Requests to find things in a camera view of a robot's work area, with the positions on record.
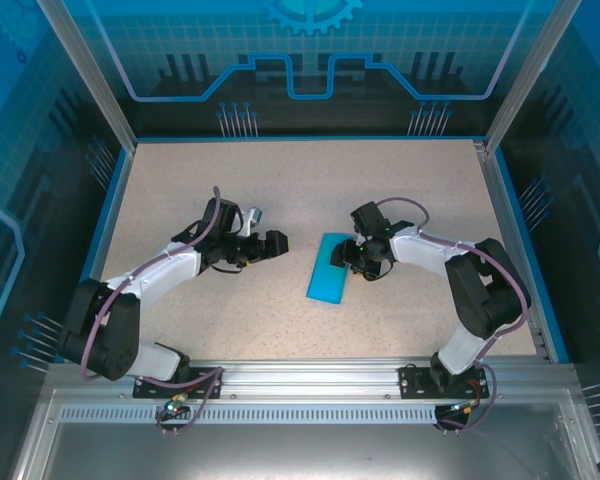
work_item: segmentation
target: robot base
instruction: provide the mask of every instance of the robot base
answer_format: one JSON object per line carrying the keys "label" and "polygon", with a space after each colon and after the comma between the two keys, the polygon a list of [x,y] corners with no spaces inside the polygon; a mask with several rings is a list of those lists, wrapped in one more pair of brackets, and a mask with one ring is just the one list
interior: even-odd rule
{"label": "robot base", "polygon": [[[198,378],[202,375],[209,373],[213,368],[195,368],[192,369],[189,373],[188,380],[182,380],[182,382],[190,381],[195,378]],[[158,387],[153,383],[144,382],[142,380],[136,380],[135,385],[133,386],[133,398],[150,398],[150,399],[163,399],[167,400],[174,395],[182,392],[187,393],[187,397],[189,399],[203,399],[205,393],[211,386],[211,382],[213,381],[213,377],[208,378],[207,380],[200,382],[193,387],[186,388],[164,388]],[[213,391],[211,392],[211,396],[209,399],[217,400],[220,398],[220,389],[222,385],[222,373],[218,377],[217,385],[214,386]]]}
{"label": "robot base", "polygon": [[483,369],[472,367],[452,378],[452,383],[444,392],[441,392],[438,385],[431,378],[430,367],[416,367],[413,364],[409,364],[406,367],[398,369],[400,397],[403,400],[472,400],[476,398],[476,391],[469,381],[475,380],[480,385],[480,399],[489,398],[489,387]]}

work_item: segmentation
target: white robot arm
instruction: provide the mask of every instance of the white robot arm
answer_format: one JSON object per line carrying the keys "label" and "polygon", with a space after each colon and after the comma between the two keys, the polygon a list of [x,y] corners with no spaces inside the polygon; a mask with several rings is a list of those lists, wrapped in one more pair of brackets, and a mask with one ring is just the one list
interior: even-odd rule
{"label": "white robot arm", "polygon": [[[174,236],[167,247],[141,267],[104,282],[87,279],[76,289],[58,342],[58,353],[80,363],[87,351],[89,370],[118,380],[124,375],[151,377],[178,383],[189,379],[189,357],[153,342],[141,341],[140,319],[158,299],[181,283],[201,275],[215,263],[224,260],[235,265],[239,273],[246,265],[274,258],[288,251],[287,237],[277,230],[261,240],[252,228],[258,225],[262,212],[251,208],[242,212],[238,205],[219,200],[213,227],[209,228],[216,208],[211,199],[202,220]],[[97,315],[111,297],[106,326],[101,324],[95,340],[89,335]]]}
{"label": "white robot arm", "polygon": [[[349,264],[354,273],[369,281],[378,280],[381,264],[410,263],[449,279],[460,325],[449,341],[431,359],[431,377],[441,390],[453,377],[472,368],[498,333],[516,322],[522,312],[520,299],[503,276],[490,264],[459,243],[427,234],[401,221],[391,225],[378,206],[370,202],[351,214],[357,239],[336,247],[331,263]],[[502,245],[494,239],[478,244],[462,242],[495,259],[521,286],[527,306],[530,297]]]}

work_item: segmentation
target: blue sponge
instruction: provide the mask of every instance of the blue sponge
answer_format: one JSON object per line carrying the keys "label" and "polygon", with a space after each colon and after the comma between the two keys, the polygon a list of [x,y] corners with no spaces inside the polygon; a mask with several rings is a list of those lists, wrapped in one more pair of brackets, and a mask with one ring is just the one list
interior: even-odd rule
{"label": "blue sponge", "polygon": [[353,236],[346,233],[325,233],[322,237],[318,258],[313,267],[307,297],[327,303],[339,304],[342,300],[347,267],[339,268],[330,264],[333,249]]}

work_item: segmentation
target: blue edge trim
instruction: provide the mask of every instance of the blue edge trim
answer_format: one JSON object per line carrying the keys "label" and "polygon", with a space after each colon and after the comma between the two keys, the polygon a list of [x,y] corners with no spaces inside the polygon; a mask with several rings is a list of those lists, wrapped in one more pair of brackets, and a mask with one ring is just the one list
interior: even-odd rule
{"label": "blue edge trim", "polygon": [[[412,137],[405,136],[339,136],[339,137],[260,137],[260,141],[290,141],[290,140],[370,140],[370,139],[384,139],[384,140],[404,140],[406,138],[412,139]],[[483,140],[484,137],[480,136],[456,136],[456,137],[414,137],[413,139],[435,139],[435,140],[445,140],[445,139],[471,139],[471,140]],[[240,139],[228,139],[226,141],[236,141]],[[244,141],[254,141],[253,138],[244,139]],[[223,141],[223,139],[218,139],[217,137],[178,137],[178,138],[168,138],[168,137],[144,137],[139,139],[139,143],[185,143],[185,142],[218,142]],[[122,203],[122,194],[116,195],[116,192],[124,192],[124,188],[126,187],[127,179],[129,177],[129,168],[128,160],[129,156],[126,151],[122,151],[120,153],[120,158],[117,162],[116,169],[113,174],[113,178],[111,180],[111,186],[109,187],[109,191],[107,192],[107,196],[104,201],[104,205],[102,206],[102,211],[100,213],[100,218],[98,220],[98,224],[96,226],[96,231],[93,235],[93,240],[91,242],[91,247],[89,248],[89,253],[87,255],[87,260],[85,262],[84,269],[82,271],[81,278],[88,278],[89,276],[93,276],[94,273],[99,276],[102,273],[101,268],[104,266],[104,257],[106,257],[106,251],[109,248],[109,244],[111,242],[111,236],[113,235],[113,228],[110,229],[109,232],[105,232],[105,227],[107,224],[111,225],[111,222],[115,222],[118,211],[120,209],[120,204]],[[533,245],[531,243],[531,237],[529,236],[529,232],[524,223],[524,219],[522,217],[522,211],[520,210],[520,205],[517,201],[517,197],[515,195],[515,190],[513,188],[513,182],[511,181],[511,176],[509,175],[509,170],[507,169],[506,163],[504,161],[504,156],[500,148],[496,150],[496,160],[498,162],[498,166],[500,171],[502,172],[502,178],[504,180],[504,186],[507,192],[507,196],[509,197],[509,201],[511,202],[511,206],[513,209],[514,218],[520,232],[520,236],[522,238],[522,244],[525,250],[525,254],[529,259],[529,264],[531,266],[531,273],[536,283],[536,287],[538,289],[538,296],[540,297],[540,302],[542,303],[542,307],[545,312],[545,316],[547,319],[547,327],[549,328],[549,333],[551,335],[551,341],[553,343],[556,357],[558,362],[560,363],[569,363],[569,356],[567,354],[567,349],[564,345],[564,341],[562,339],[562,334],[560,333],[560,327],[558,326],[558,322],[556,320],[555,312],[551,305],[551,301],[549,300],[549,293],[547,291],[546,284],[544,279],[542,278],[542,273],[540,272],[540,266],[538,264],[538,259],[536,257],[535,251],[533,249]],[[98,265],[97,258],[101,259],[102,265]]]}
{"label": "blue edge trim", "polygon": [[502,150],[500,150],[500,147],[496,149],[496,160],[498,162],[498,166],[500,167],[502,179],[504,180],[504,187],[507,191],[509,201],[511,202],[513,216],[516,220],[518,231],[520,232],[520,237],[522,238],[522,246],[524,247],[525,254],[529,259],[529,265],[531,266],[531,274],[533,275],[533,279],[536,282],[538,296],[540,297],[540,303],[542,304],[542,308],[547,319],[547,327],[549,328],[549,334],[551,335],[551,343],[553,343],[553,348],[555,349],[557,360],[560,363],[569,363],[569,355],[567,354],[567,349],[564,345],[562,334],[560,333],[560,327],[558,326],[558,321],[556,319],[555,312],[553,311],[551,300],[549,300],[549,292],[547,291],[547,286],[544,283],[544,278],[542,278],[542,273],[540,272],[540,265],[538,264],[538,258],[536,257],[536,252],[533,249],[531,237],[529,236],[529,231],[527,230],[527,226],[524,223],[522,210],[520,209],[520,204],[518,203],[516,192],[513,189],[513,182],[511,181],[511,176],[509,175],[509,170],[507,169],[507,164],[504,161],[504,155],[502,154]]}
{"label": "blue edge trim", "polygon": [[87,258],[80,274],[80,281],[87,278],[99,279],[102,275],[104,262],[109,251],[111,238],[113,237],[113,226],[118,218],[122,197],[127,186],[127,180],[129,179],[130,158],[130,155],[127,154],[124,148],[120,150],[116,168],[113,170],[111,183],[102,204],[102,210],[100,210],[96,230],[93,233],[91,245],[89,246],[89,252],[87,253]]}

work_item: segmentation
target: blue wall panel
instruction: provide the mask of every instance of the blue wall panel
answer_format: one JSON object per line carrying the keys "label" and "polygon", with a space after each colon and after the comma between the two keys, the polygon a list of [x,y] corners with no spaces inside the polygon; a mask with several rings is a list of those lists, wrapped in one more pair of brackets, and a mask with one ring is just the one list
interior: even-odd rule
{"label": "blue wall panel", "polygon": [[569,356],[600,383],[600,1],[583,0],[502,148]]}
{"label": "blue wall panel", "polygon": [[[224,118],[220,104],[234,101],[257,110],[267,135],[414,135],[412,115],[436,118],[439,128],[426,133],[481,135],[553,4],[73,0],[69,8],[142,136],[232,136],[216,114]],[[443,110],[445,101],[453,106]]]}
{"label": "blue wall panel", "polygon": [[0,1],[0,478],[54,359],[27,320],[62,321],[119,151],[37,3]]}

